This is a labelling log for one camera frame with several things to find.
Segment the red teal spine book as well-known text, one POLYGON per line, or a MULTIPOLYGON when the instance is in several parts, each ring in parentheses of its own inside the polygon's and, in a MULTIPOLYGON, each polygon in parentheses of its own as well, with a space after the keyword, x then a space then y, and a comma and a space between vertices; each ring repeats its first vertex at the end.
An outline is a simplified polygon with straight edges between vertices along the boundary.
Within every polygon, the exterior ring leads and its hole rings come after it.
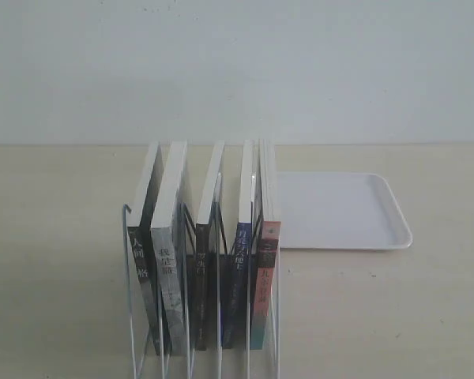
POLYGON ((281 229, 276 154, 274 143, 269 140, 259 142, 255 212, 258 231, 255 249, 254 302, 250 321, 250 349, 261 350, 269 314, 281 229))

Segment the dark brown spine book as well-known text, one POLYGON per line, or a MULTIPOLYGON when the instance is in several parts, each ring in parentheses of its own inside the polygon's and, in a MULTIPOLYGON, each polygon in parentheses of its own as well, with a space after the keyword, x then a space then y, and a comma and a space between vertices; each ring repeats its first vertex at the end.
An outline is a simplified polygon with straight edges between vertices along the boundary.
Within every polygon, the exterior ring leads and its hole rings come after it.
POLYGON ((224 142, 217 141, 213 145, 195 223, 194 348, 198 351, 207 348, 211 264, 228 252, 220 209, 223 155, 224 142))

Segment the grey spine cat book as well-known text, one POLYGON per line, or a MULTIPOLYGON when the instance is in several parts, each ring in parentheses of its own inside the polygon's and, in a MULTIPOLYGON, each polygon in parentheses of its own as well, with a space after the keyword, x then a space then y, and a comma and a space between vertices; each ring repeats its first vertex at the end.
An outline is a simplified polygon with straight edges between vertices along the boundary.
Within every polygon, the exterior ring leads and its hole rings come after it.
POLYGON ((183 221, 180 219, 187 143, 171 143, 161 178, 150 232, 156 256, 157 277, 165 310, 171 354, 186 353, 186 326, 182 300, 183 221))

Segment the blue spine book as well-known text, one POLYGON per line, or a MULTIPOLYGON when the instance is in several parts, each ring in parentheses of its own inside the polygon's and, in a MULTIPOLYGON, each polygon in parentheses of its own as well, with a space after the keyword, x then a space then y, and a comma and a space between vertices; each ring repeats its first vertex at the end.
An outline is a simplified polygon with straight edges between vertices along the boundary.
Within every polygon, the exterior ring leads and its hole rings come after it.
POLYGON ((245 274, 248 266, 249 250, 253 234, 253 208, 254 195, 252 194, 254 142, 246 140, 243 144, 243 155, 239 183, 239 209, 238 223, 234 239, 234 253, 231 259, 231 280, 228 287, 226 310, 224 313, 224 333, 222 336, 222 348, 232 348, 236 329, 237 316, 245 274))

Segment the black object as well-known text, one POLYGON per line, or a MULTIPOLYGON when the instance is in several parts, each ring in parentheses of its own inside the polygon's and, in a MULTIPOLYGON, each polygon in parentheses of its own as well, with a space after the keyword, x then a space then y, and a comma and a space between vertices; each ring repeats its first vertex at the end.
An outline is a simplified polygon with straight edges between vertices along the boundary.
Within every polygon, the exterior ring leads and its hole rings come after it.
POLYGON ((126 221, 137 278, 149 322, 149 332, 157 354, 160 353, 160 329, 156 299, 156 264, 149 227, 156 206, 162 172, 160 143, 154 141, 148 147, 131 212, 126 221))

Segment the white plastic tray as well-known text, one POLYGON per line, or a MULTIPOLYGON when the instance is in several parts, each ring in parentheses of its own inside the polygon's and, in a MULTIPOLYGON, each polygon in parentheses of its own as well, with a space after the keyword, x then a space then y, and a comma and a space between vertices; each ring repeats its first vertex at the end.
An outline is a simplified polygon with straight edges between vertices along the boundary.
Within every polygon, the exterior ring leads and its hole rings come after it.
POLYGON ((280 246, 294 250, 404 250, 412 232, 389 183, 361 172, 281 171, 280 246))

